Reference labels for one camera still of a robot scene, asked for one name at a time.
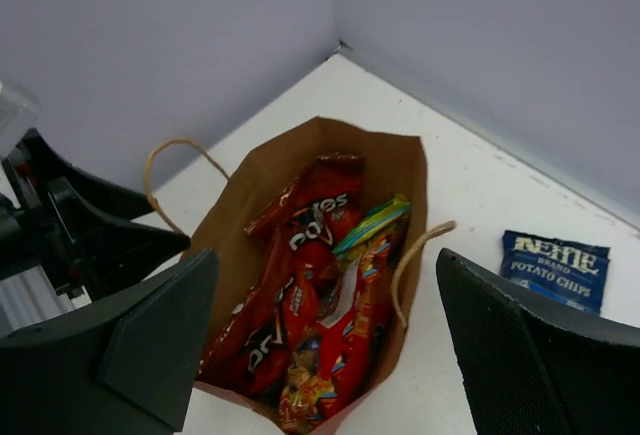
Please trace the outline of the red brown paper bag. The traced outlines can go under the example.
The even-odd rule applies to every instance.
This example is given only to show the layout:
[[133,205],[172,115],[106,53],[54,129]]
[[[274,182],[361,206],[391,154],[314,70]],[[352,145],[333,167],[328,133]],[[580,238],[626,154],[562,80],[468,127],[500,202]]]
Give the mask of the red brown paper bag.
[[[348,406],[307,434],[334,433],[345,416],[390,375],[404,344],[420,277],[422,249],[428,241],[455,228],[455,223],[451,221],[435,227],[426,224],[427,161],[421,141],[415,136],[369,132],[327,118],[307,121],[253,149],[235,171],[225,174],[224,189],[196,228],[190,246],[191,253],[212,249],[219,258],[218,278],[202,356],[204,349],[229,323],[234,309],[244,302],[248,292],[259,282],[263,272],[274,236],[269,241],[249,236],[245,233],[246,226],[318,156],[334,152],[365,157],[360,197],[363,218],[396,193],[406,196],[412,208],[406,218],[400,219],[406,222],[406,232],[391,282],[393,318],[379,349],[372,357],[368,376]],[[342,270],[338,267],[337,257],[334,257],[336,284],[322,297],[322,313],[316,321],[335,307],[334,297]],[[280,424],[279,402],[296,347],[279,382],[258,395],[244,396],[199,381],[199,369],[196,384],[211,395],[252,409],[270,419],[285,433]]]

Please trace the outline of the blue Kettle potato chips bag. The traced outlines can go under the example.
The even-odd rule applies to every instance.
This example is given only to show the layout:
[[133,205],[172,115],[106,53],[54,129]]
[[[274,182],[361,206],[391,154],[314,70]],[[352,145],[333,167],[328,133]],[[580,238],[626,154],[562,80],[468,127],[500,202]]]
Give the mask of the blue Kettle potato chips bag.
[[601,312],[608,247],[507,230],[500,276],[586,313]]

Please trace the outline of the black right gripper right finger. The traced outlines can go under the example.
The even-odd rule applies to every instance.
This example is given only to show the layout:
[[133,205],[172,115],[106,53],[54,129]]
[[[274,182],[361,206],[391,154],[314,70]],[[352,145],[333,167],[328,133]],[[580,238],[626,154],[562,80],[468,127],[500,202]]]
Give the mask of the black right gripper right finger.
[[444,248],[436,277],[479,434],[636,434],[639,330]]

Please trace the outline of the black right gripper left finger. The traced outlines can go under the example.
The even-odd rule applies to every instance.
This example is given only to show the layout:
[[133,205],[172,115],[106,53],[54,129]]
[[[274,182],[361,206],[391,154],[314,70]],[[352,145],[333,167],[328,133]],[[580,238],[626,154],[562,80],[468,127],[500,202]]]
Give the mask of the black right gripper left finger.
[[218,268],[205,250],[2,338],[2,433],[182,431]]

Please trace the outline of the red patterned snack bag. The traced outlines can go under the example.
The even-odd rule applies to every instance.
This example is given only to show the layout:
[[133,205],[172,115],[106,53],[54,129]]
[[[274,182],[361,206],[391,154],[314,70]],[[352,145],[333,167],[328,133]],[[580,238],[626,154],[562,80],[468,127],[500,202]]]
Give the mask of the red patterned snack bag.
[[348,406],[393,318],[391,282],[406,222],[396,221],[337,256],[335,307],[293,352],[279,402],[287,434],[307,434]]

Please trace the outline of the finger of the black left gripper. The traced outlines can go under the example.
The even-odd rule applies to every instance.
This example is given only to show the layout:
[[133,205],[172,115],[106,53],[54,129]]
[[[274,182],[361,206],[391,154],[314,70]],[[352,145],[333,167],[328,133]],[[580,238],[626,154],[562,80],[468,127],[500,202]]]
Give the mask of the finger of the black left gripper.
[[162,263],[190,247],[182,233],[110,215],[72,187],[56,191],[55,205],[80,275],[80,294],[105,298],[142,281]]
[[37,191],[59,178],[96,208],[123,219],[133,220],[153,211],[143,193],[117,185],[77,168],[55,152],[37,129],[29,130],[29,166]]

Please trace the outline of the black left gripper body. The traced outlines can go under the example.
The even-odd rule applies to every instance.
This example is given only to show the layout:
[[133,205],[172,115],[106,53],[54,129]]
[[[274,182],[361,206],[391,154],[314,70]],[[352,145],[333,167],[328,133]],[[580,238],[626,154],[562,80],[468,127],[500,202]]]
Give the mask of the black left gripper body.
[[17,201],[1,198],[1,278],[39,270],[54,295],[80,295],[80,275],[56,207],[56,191],[72,187],[74,167],[35,128],[1,159]]

